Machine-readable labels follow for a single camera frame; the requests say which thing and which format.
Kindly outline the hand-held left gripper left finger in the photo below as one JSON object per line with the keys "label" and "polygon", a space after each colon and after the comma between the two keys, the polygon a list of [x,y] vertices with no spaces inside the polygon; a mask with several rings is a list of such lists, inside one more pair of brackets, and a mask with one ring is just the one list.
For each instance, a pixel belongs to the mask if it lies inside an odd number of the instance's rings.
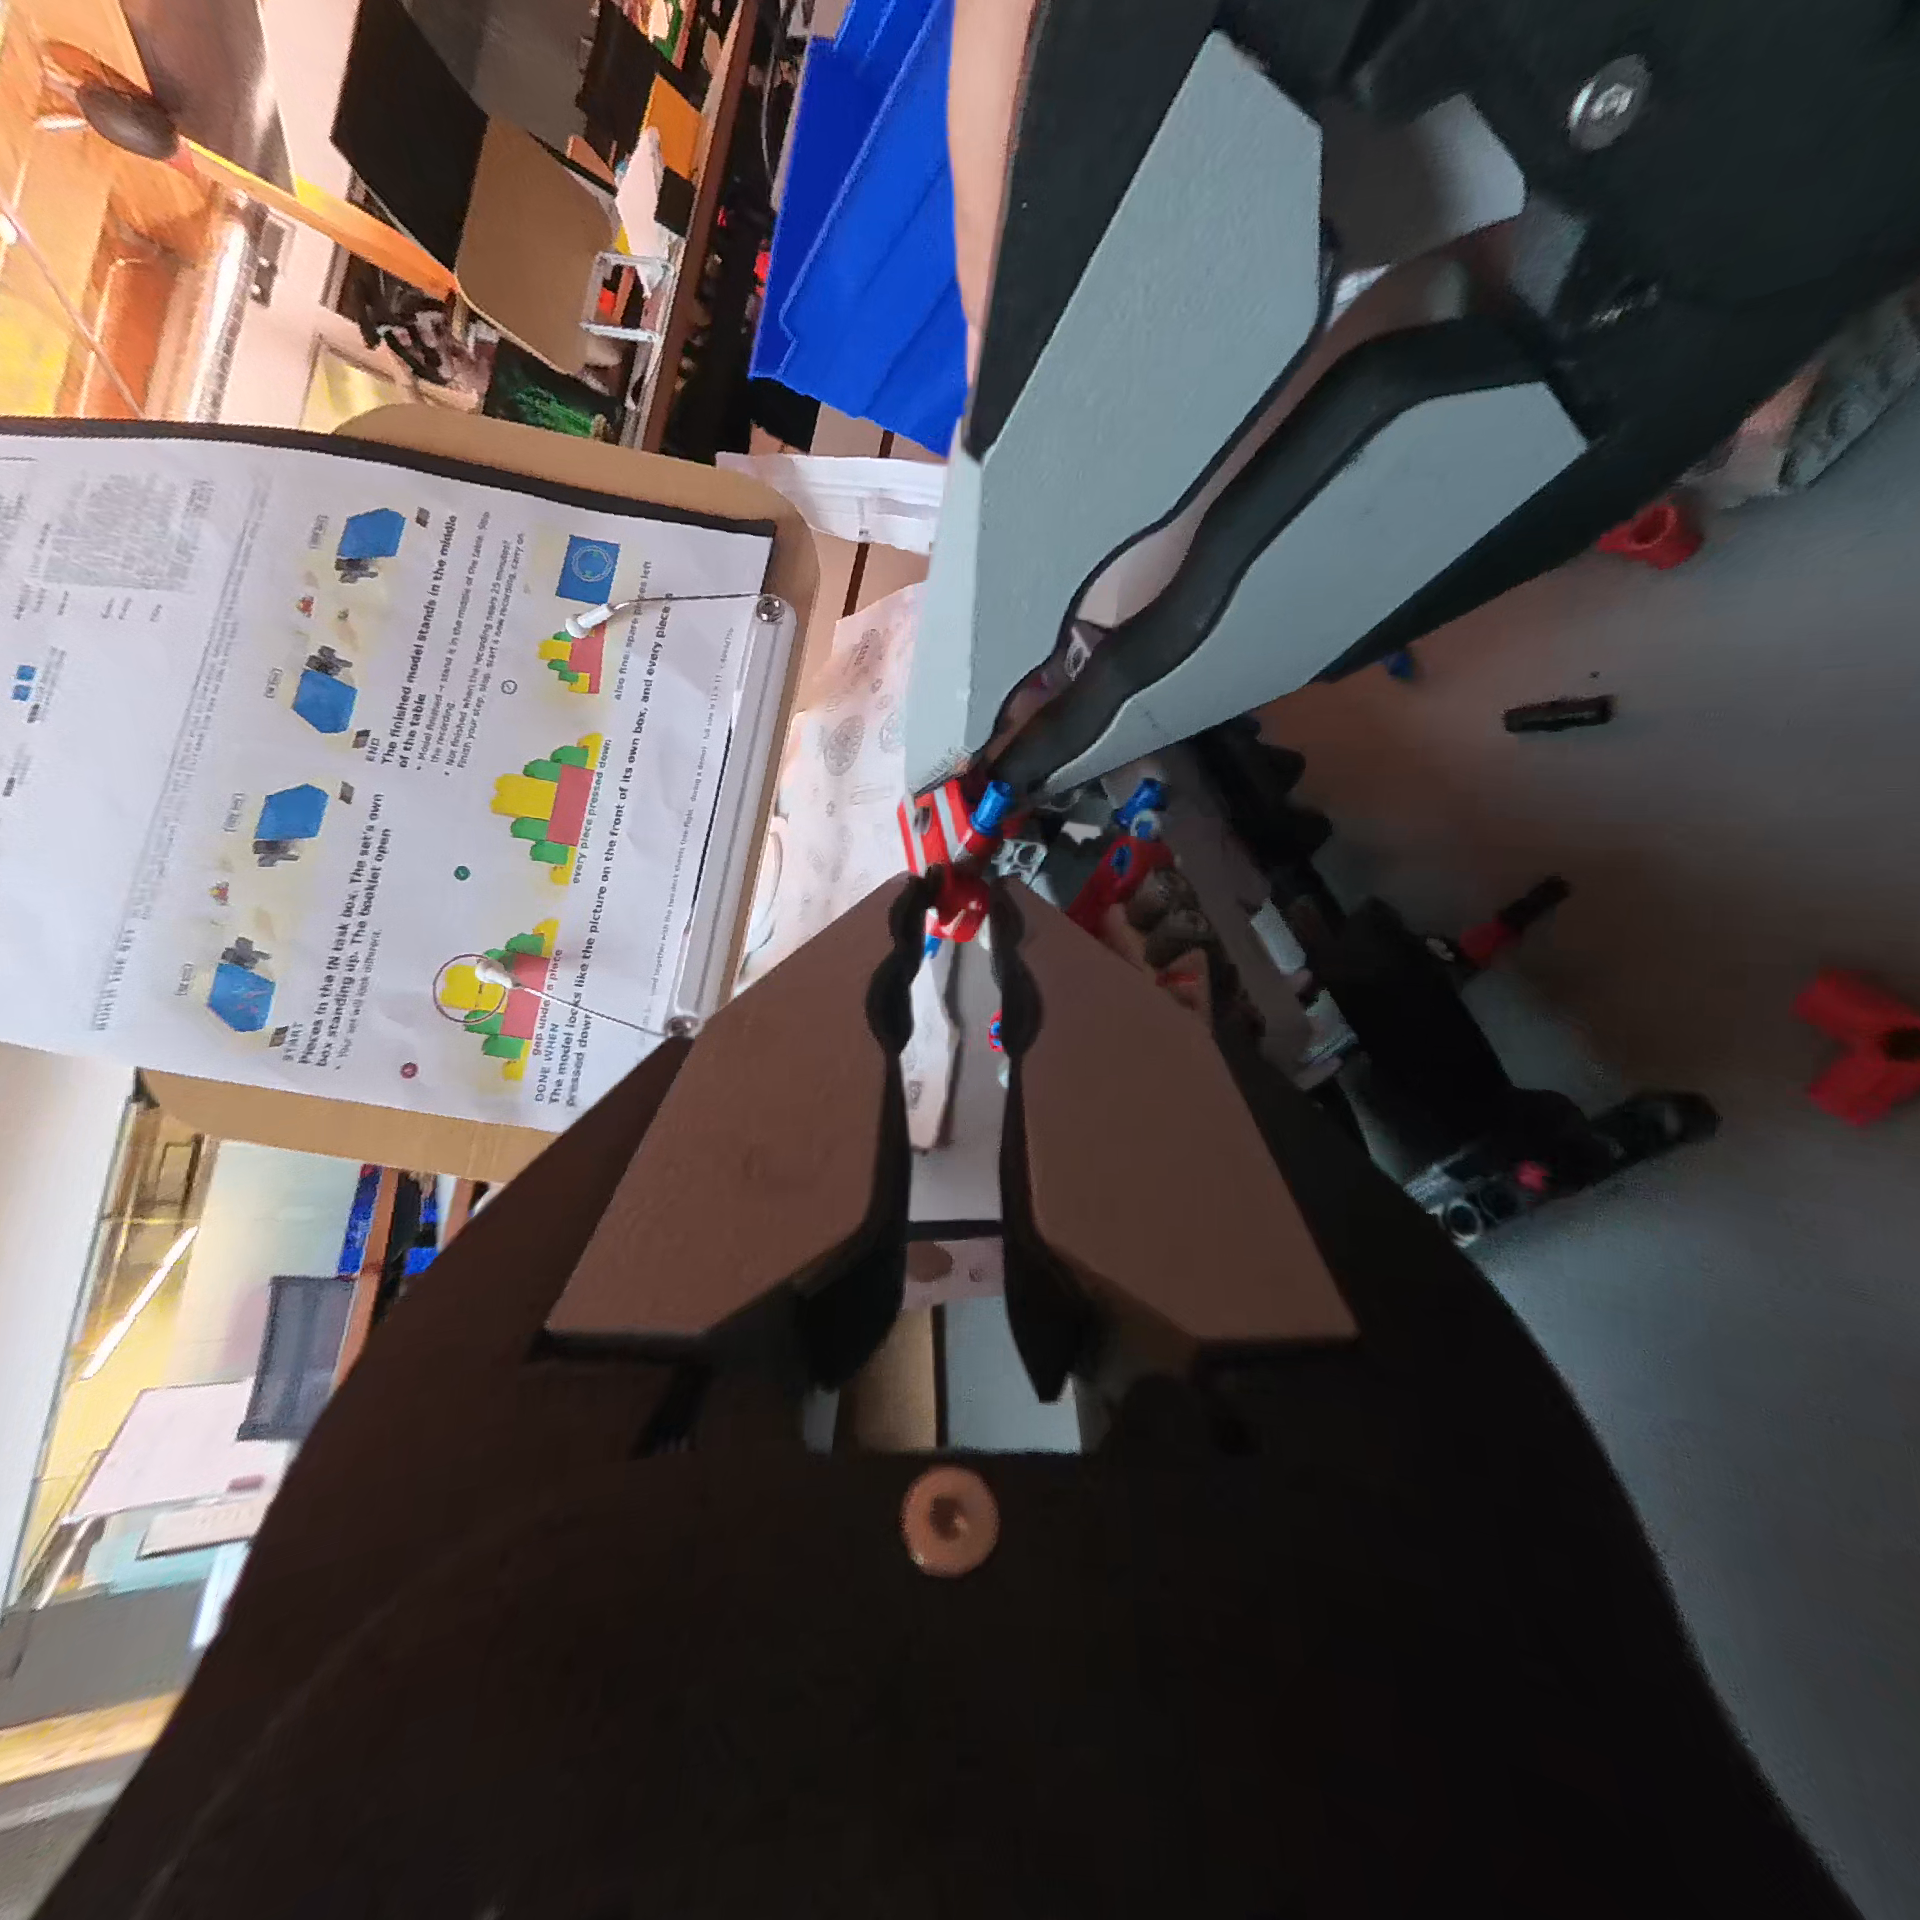
{"label": "hand-held left gripper left finger", "polygon": [[546,1340],[838,1387],[903,1296],[922,885],[891,880],[715,1011]]}

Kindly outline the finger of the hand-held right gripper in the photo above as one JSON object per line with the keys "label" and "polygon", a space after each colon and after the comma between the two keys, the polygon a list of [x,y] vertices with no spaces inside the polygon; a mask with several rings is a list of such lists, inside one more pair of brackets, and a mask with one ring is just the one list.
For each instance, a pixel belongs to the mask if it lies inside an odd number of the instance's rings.
{"label": "finger of the hand-held right gripper", "polygon": [[1587,438],[1492,320],[1378,334],[1204,511],[1187,556],[996,759],[1057,794],[1235,723],[1340,663],[1562,476]]}
{"label": "finger of the hand-held right gripper", "polygon": [[955,776],[1128,542],[1164,526],[1325,315],[1315,48],[1292,30],[1034,30],[903,693]]}

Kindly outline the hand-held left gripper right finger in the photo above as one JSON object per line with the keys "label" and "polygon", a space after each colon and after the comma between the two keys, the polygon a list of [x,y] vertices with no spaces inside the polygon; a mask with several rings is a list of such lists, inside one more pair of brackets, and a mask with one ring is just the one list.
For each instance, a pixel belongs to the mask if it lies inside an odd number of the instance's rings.
{"label": "hand-held left gripper right finger", "polygon": [[1021,885],[990,958],[1009,1086],[1002,1301],[1041,1400],[1357,1340],[1198,1017]]}

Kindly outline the red grey lego vehicle model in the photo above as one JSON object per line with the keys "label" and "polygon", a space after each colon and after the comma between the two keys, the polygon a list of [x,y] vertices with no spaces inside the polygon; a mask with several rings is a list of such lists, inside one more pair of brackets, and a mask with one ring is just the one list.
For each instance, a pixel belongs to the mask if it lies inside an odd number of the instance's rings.
{"label": "red grey lego vehicle model", "polygon": [[1164,979],[1198,982],[1458,1247],[1713,1139],[1702,1090],[1587,1109],[1515,1082],[1477,1022],[1467,987],[1563,904],[1563,880],[1454,939],[1380,897],[1342,904],[1315,864],[1331,822],[1300,800],[1303,767],[1243,716],[1065,800],[1018,800],[993,858],[966,852],[986,776],[903,798],[907,868],[947,873],[927,949],[986,930],[990,880],[1025,883],[1089,935],[1128,913],[1146,946],[1178,943]]}

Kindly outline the small red lego piece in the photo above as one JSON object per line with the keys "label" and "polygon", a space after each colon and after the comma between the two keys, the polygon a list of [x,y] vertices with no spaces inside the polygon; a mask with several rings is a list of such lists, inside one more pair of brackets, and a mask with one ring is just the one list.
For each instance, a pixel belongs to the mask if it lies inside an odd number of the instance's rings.
{"label": "small red lego piece", "polygon": [[1696,556],[1702,556],[1702,548],[1702,524],[1687,502],[1674,495],[1650,502],[1641,512],[1621,518],[1598,538],[1599,556],[1645,564],[1651,573],[1687,564]]}
{"label": "small red lego piece", "polygon": [[1887,1120],[1916,1101],[1916,1008],[1864,974],[1821,967],[1792,998],[1792,1017],[1835,1054],[1810,1101],[1852,1126]]}

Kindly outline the blue plastic bin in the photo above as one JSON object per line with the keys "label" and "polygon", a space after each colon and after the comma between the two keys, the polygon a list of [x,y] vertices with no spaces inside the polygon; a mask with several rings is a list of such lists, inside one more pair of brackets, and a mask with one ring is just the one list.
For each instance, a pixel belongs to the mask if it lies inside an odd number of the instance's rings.
{"label": "blue plastic bin", "polygon": [[936,457],[966,403],[951,47],[951,3],[847,3],[807,47],[749,361]]}

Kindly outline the printed paper bag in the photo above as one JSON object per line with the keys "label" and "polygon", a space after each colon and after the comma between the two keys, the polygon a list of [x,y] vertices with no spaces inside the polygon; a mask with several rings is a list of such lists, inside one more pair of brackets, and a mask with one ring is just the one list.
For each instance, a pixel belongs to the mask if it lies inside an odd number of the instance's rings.
{"label": "printed paper bag", "polygon": [[922,623],[922,585],[897,587],[836,623],[824,672],[794,712],[769,813],[769,969],[880,883],[907,868],[903,685]]}

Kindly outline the white sheet on metal stand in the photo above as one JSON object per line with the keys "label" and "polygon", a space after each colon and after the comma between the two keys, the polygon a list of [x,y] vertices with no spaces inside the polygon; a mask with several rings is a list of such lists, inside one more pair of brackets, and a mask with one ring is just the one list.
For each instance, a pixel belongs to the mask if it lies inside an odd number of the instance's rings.
{"label": "white sheet on metal stand", "polygon": [[4,421],[4,1053],[507,1182],[730,992],[820,560],[433,408]]}

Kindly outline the black computer monitor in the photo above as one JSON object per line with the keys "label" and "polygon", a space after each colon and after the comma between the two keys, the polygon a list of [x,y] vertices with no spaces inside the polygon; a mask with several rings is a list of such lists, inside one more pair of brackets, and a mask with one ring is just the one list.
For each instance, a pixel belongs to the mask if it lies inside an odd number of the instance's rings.
{"label": "black computer monitor", "polygon": [[565,158],[595,25],[598,3],[356,3],[330,145],[360,168],[378,109],[424,105],[431,127],[483,114]]}

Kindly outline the black round ceiling fixture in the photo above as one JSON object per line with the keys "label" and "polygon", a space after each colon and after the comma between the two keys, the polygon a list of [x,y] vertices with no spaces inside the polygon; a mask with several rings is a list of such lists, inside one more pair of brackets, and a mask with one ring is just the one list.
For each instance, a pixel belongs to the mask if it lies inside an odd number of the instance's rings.
{"label": "black round ceiling fixture", "polygon": [[158,163],[179,158],[179,127],[152,94],[112,80],[80,80],[72,94],[80,120],[118,149]]}

